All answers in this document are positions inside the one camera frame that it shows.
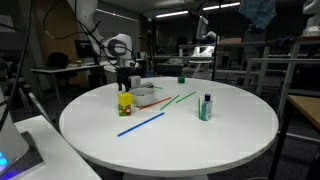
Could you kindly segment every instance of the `black chair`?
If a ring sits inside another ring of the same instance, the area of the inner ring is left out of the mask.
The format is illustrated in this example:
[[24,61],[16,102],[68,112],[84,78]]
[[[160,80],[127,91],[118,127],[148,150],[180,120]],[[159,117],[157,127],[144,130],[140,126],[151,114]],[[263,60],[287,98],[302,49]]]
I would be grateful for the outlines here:
[[[51,53],[48,57],[47,67],[57,68],[57,69],[65,69],[69,64],[69,58],[66,54],[61,52]],[[55,75],[57,81],[65,80],[66,86],[70,87],[69,78],[77,76],[78,73],[76,71],[70,72],[61,72]]]

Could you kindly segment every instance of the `ceiling light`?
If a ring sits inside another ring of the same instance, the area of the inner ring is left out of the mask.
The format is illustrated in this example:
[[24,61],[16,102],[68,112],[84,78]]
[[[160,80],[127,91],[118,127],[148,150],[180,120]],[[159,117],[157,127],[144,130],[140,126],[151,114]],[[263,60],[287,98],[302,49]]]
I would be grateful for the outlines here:
[[121,16],[121,15],[116,14],[116,13],[111,13],[111,12],[104,11],[104,10],[101,10],[101,9],[96,9],[96,10],[99,11],[99,12],[105,13],[105,14],[110,14],[112,16],[117,16],[117,17],[120,17],[120,18],[124,18],[124,19],[128,19],[128,20],[131,20],[131,21],[138,22],[138,20],[136,20],[136,19],[132,19],[132,18],[129,18],[129,17],[126,17],[126,16]]
[[[228,7],[239,6],[239,5],[240,5],[240,2],[236,2],[236,3],[221,5],[221,8],[228,8]],[[213,9],[219,9],[219,6],[211,6],[211,7],[203,8],[204,11],[213,10]]]
[[174,12],[174,13],[168,13],[168,14],[161,14],[156,16],[157,18],[163,18],[163,17],[169,17],[169,16],[178,16],[182,14],[187,14],[188,11],[180,11],[180,12]]

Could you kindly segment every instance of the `green bottle cap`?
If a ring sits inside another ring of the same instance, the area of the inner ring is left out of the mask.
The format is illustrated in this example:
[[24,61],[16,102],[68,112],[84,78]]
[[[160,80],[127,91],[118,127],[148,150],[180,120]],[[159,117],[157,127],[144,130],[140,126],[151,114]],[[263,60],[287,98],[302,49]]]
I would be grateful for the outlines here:
[[184,77],[178,77],[178,83],[179,84],[184,84],[186,82]]

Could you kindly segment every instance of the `blue straw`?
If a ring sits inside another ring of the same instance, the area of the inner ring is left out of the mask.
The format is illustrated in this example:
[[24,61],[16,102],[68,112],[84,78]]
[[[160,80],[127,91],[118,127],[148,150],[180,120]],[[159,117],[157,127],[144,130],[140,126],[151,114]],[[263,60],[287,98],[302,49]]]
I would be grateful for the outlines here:
[[138,125],[136,125],[136,126],[134,126],[134,127],[132,127],[132,128],[130,128],[130,129],[126,130],[126,131],[123,131],[122,133],[118,134],[118,137],[120,137],[120,136],[122,136],[122,135],[125,135],[125,134],[127,134],[128,132],[130,132],[130,131],[132,131],[132,130],[134,130],[134,129],[136,129],[136,128],[144,125],[144,124],[147,124],[148,122],[150,122],[150,121],[152,121],[152,120],[155,120],[155,119],[157,119],[158,117],[160,117],[160,116],[162,116],[162,115],[164,115],[164,112],[163,112],[163,113],[160,113],[160,114],[158,114],[158,115],[156,115],[156,116],[154,116],[154,117],[152,117],[152,118],[150,118],[150,119],[148,119],[148,120],[146,120],[146,121],[144,121],[144,122],[142,122],[142,123],[140,123],[140,124],[138,124]]

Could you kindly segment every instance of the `computer monitor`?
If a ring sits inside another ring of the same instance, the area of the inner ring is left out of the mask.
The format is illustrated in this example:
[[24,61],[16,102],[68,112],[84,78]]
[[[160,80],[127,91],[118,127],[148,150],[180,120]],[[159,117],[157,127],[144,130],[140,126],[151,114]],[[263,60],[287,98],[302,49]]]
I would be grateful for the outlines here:
[[200,16],[196,36],[197,40],[203,40],[204,36],[207,35],[208,24],[209,21],[206,18]]
[[94,64],[99,64],[98,55],[93,51],[89,40],[74,40],[78,58],[93,58]]

